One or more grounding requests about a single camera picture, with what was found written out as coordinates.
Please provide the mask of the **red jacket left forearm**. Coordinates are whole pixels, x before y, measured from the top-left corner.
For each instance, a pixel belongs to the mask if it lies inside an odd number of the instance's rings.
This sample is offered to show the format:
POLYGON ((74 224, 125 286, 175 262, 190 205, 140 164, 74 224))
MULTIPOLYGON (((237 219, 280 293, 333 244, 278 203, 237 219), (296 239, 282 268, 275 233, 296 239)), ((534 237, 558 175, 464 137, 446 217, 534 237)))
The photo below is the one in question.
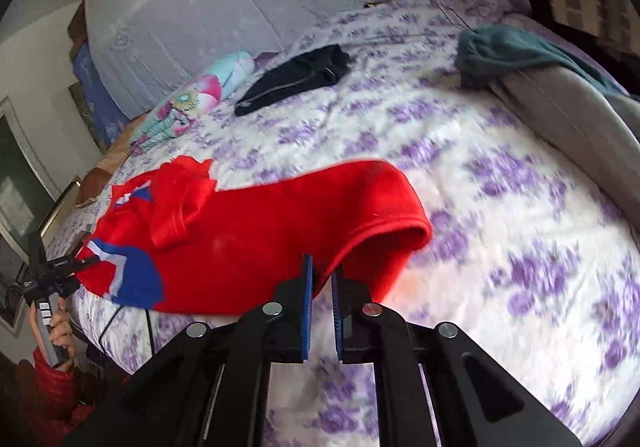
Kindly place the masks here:
POLYGON ((74 364, 52 368, 38 347, 32 352, 31 363, 18 363, 16 381, 22 417, 41 446, 61 445, 94 410, 80 400, 74 364))

